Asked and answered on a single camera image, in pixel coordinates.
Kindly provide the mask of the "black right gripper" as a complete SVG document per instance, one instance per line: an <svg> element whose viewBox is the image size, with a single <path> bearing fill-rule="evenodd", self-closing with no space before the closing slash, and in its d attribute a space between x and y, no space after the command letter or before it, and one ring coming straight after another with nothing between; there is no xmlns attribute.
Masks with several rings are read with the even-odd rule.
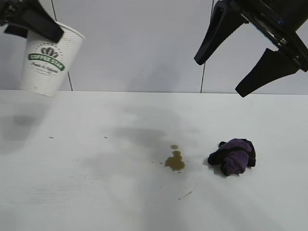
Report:
<svg viewBox="0 0 308 231"><path fill-rule="evenodd" d="M219 0L194 60L199 65L205 64L226 38L243 24L251 22L278 51L267 48L237 85L236 92L245 97L275 80L296 73L296 65L304 72L308 70L308 48L296 33L307 19L306 0Z"/></svg>

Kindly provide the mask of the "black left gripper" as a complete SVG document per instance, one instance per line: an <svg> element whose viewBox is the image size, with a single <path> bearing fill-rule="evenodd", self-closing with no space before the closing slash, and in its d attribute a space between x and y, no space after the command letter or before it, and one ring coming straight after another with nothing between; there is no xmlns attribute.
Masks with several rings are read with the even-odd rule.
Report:
<svg viewBox="0 0 308 231"><path fill-rule="evenodd" d="M5 34L22 38L27 38L27 29L55 43L64 34L38 0L1 0L0 25L6 24L8 26L4 30Z"/></svg>

